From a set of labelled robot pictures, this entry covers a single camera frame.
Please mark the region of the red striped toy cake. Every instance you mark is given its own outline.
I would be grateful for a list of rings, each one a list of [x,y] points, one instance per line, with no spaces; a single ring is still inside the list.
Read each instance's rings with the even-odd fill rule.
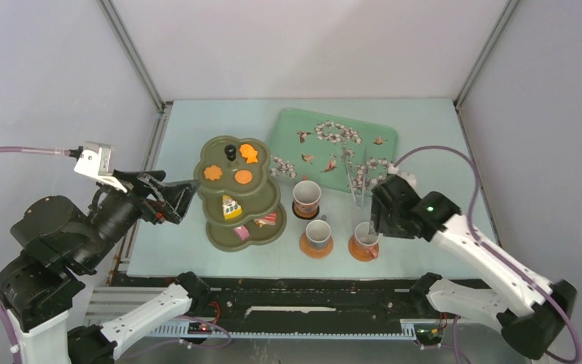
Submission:
[[[274,211],[260,218],[256,218],[253,222],[260,228],[264,226],[275,226],[277,223],[277,212]]]

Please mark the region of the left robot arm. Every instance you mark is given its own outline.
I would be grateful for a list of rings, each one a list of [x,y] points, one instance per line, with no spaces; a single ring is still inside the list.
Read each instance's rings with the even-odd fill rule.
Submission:
[[[163,171],[114,173],[99,182],[88,212],[66,196],[33,203],[11,227],[20,255],[0,272],[0,301],[24,363],[113,363],[165,322],[209,306],[209,288],[194,273],[179,275],[157,296],[111,321],[69,328],[84,275],[140,220],[179,224],[199,188],[197,180],[168,182]]]

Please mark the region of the yellow toy cake slice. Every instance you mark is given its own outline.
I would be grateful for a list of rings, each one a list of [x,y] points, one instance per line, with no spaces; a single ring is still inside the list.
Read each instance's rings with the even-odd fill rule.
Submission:
[[[238,218],[243,214],[242,206],[231,196],[222,196],[222,212],[225,220]]]

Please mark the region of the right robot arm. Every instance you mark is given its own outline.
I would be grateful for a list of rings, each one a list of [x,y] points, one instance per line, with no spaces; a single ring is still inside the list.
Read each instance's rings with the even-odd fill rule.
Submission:
[[[371,191],[371,226],[376,234],[421,238],[472,267],[491,291],[455,284],[427,273],[411,289],[413,312],[429,317],[452,313],[498,331],[528,359],[538,360],[565,328],[577,298],[566,280],[537,274],[489,240],[448,197],[432,191],[420,197],[393,175]]]

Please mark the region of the orange toy fish pastry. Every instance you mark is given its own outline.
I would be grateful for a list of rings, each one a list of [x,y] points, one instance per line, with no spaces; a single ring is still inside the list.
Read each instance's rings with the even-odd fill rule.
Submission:
[[[246,164],[258,162],[258,150],[249,143],[243,143],[239,148],[240,155],[245,159]]]

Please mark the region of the orange-handled cup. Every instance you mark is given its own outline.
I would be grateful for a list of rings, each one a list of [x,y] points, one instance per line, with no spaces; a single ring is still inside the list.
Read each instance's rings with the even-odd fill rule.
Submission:
[[[302,180],[293,188],[293,202],[304,211],[311,211],[316,205],[319,206],[320,199],[321,188],[314,181]]]

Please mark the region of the green three-tier serving stand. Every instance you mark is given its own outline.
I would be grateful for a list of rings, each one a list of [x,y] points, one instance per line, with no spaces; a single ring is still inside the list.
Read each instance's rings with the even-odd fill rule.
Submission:
[[[249,143],[258,150],[258,162],[246,164],[239,148]],[[206,234],[211,244],[224,252],[238,252],[250,246],[264,246],[278,239],[286,228],[286,211],[281,203],[281,192],[268,170],[271,153],[268,146],[254,138],[216,136],[205,143],[200,160],[194,170],[194,178],[200,182],[198,195],[206,218]],[[209,181],[203,171],[211,165],[223,170],[220,180]],[[238,184],[234,174],[246,169],[252,172],[250,184]],[[222,196],[233,197],[242,206],[242,215],[225,220],[222,212]],[[253,220],[271,212],[277,212],[275,226],[258,227]],[[241,241],[233,229],[244,225],[248,228],[248,240]]]

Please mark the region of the orange cup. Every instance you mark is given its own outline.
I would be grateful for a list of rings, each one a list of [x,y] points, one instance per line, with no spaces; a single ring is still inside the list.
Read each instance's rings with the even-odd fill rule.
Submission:
[[[362,222],[358,224],[353,232],[353,236],[361,243],[371,244],[374,242],[380,242],[380,236],[374,235],[370,232],[370,223]]]

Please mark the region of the round cork coaster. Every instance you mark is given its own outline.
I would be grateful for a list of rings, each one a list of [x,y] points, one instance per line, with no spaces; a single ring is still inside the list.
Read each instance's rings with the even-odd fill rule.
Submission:
[[[348,249],[351,256],[361,262],[375,260],[379,254],[378,242],[365,244],[359,242],[354,236],[351,236],[349,239]]]
[[[303,233],[299,240],[300,250],[312,259],[323,259],[333,251],[333,238],[329,237],[323,243],[314,243]]]

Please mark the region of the metal serving tongs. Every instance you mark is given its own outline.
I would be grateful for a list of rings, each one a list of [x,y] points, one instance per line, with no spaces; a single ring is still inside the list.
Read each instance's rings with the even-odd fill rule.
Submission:
[[[341,159],[346,170],[346,176],[348,178],[348,187],[353,198],[354,205],[357,209],[362,210],[365,205],[365,194],[367,190],[367,172],[368,167],[366,164],[367,159],[367,149],[363,149],[363,157],[361,163],[355,163],[353,158],[355,153],[352,149],[347,146],[341,148]]]

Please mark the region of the white cup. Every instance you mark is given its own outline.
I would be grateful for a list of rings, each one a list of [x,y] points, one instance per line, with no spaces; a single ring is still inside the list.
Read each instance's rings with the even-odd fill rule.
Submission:
[[[332,229],[327,222],[325,215],[308,223],[305,235],[310,246],[321,250],[324,249],[332,237]]]

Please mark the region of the yellow smiley face coaster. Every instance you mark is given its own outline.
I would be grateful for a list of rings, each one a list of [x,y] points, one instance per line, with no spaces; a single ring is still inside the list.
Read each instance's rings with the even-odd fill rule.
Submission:
[[[300,206],[296,205],[295,203],[292,204],[292,212],[293,214],[302,220],[313,220],[315,219],[319,213],[320,213],[320,208],[318,205],[316,205],[311,211],[307,210],[304,211],[301,209]]]

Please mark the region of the pink toy cake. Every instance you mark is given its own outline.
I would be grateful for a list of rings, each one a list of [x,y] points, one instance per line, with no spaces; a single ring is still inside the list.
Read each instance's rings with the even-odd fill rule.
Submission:
[[[246,226],[241,225],[238,227],[235,227],[233,229],[233,232],[235,233],[235,235],[241,240],[241,241],[246,241],[248,240],[250,233],[249,230]]]

